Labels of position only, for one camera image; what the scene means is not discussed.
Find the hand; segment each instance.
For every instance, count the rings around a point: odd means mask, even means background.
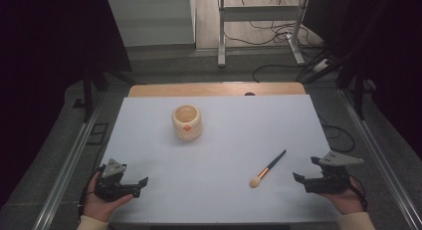
[[[354,178],[350,177],[350,182],[351,185],[353,185],[356,189],[359,189]],[[325,197],[329,201],[331,201],[334,207],[343,215],[356,212],[364,212],[359,198],[349,188],[347,188],[342,193],[319,193],[318,195]]]
[[[100,173],[97,172],[88,186],[87,197],[84,206],[84,215],[95,218],[102,222],[108,222],[111,214],[117,209],[117,207],[127,203],[133,198],[133,195],[128,194],[124,197],[114,201],[106,202],[94,194],[96,189],[97,179]]]

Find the metal rod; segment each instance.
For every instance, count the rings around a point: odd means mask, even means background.
[[[99,113],[100,106],[104,100],[103,93],[100,93],[99,99],[96,103],[93,114],[91,115],[88,122],[84,123],[81,131],[78,135],[77,140],[75,141],[74,146],[72,147],[71,152],[69,153],[65,163],[56,178],[55,183],[47,197],[46,202],[44,203],[43,208],[37,218],[37,221],[32,228],[33,230],[47,230],[50,228],[51,223],[53,222],[54,216],[57,209],[59,208],[60,201],[68,187],[69,181],[71,180],[72,174],[74,173],[75,167],[78,163],[78,160],[81,156],[81,153],[84,149],[85,143],[90,135],[90,131],[94,125],[94,122]]]

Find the metal frame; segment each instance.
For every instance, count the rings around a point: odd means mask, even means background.
[[[338,90],[340,97],[342,98],[344,105],[346,106],[348,113],[357,127],[360,135],[362,136],[369,152],[371,153],[375,164],[378,167],[379,172],[384,177],[385,183],[390,189],[391,195],[396,200],[398,207],[403,213],[408,225],[412,230],[422,229],[421,215],[416,209],[415,204],[401,184],[398,177],[395,175],[393,169],[388,163],[386,157],[382,153],[382,149],[379,147],[375,138],[373,137],[366,122],[360,118],[360,116],[354,111],[353,100],[348,91]]]
[[[88,122],[85,122],[81,128],[79,136],[75,141],[74,146],[71,149],[71,152],[68,155],[68,158],[65,160],[62,169],[60,170],[59,175],[56,178],[56,181],[47,197],[46,202],[44,203],[43,208],[35,222],[33,230],[43,230],[49,229],[50,225],[53,222],[54,216],[56,215],[57,209],[59,208],[60,202],[65,190],[68,187],[69,181],[74,173],[75,167],[78,164],[81,153],[84,150],[84,146],[90,135],[90,131],[96,121],[97,115],[100,112],[100,108],[103,104],[105,94],[100,93],[99,99],[96,102],[94,112],[91,114]]]
[[[289,45],[298,65],[305,64],[299,49],[297,37],[307,9],[308,0],[301,0],[300,6],[254,6],[254,7],[224,7],[220,0],[220,36],[218,43],[218,67],[226,66],[226,38],[224,24],[226,22],[248,21],[296,21],[292,35],[288,35]]]

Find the brush handle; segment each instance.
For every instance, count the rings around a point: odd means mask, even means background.
[[[271,169],[274,165],[276,165],[276,163],[280,160],[280,158],[282,158],[283,157],[283,155],[285,155],[285,153],[286,153],[286,150],[283,150],[283,152],[279,155],[279,156],[277,156],[268,166],[267,166],[267,168],[268,169]]]

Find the white paper sheet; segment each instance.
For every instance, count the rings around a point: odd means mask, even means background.
[[[179,106],[201,110],[204,130],[191,142],[174,134]],[[249,181],[287,153],[257,188]],[[329,146],[308,95],[126,98],[103,163],[127,164],[122,183],[148,176],[140,197],[114,212],[124,223],[291,223],[333,221],[326,199],[295,182],[292,172],[321,177],[311,156]]]

